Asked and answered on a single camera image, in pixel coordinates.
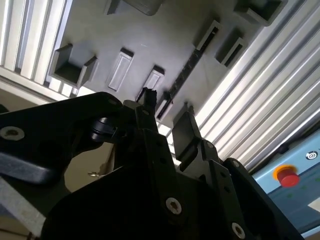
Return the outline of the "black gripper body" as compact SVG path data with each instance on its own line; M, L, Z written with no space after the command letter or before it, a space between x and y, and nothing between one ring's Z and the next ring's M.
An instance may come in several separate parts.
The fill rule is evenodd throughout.
M202 161L193 177L172 160L123 166L66 196L51 210L43 240L200 240L208 236L225 169Z

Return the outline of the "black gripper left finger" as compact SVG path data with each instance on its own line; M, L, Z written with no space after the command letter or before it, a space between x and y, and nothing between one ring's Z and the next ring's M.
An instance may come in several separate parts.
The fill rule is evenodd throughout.
M114 171L172 160L157 129L156 100L157 92L144 88L138 101L98 92L2 113L0 203L13 215L47 215L71 194L64 183L71 160L103 143L115 145Z

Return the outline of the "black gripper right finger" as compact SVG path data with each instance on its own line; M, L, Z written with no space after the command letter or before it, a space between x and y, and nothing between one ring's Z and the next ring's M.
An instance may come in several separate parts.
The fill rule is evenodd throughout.
M173 121L178 172L200 240L300 240L302 235L236 159L221 160L184 105Z

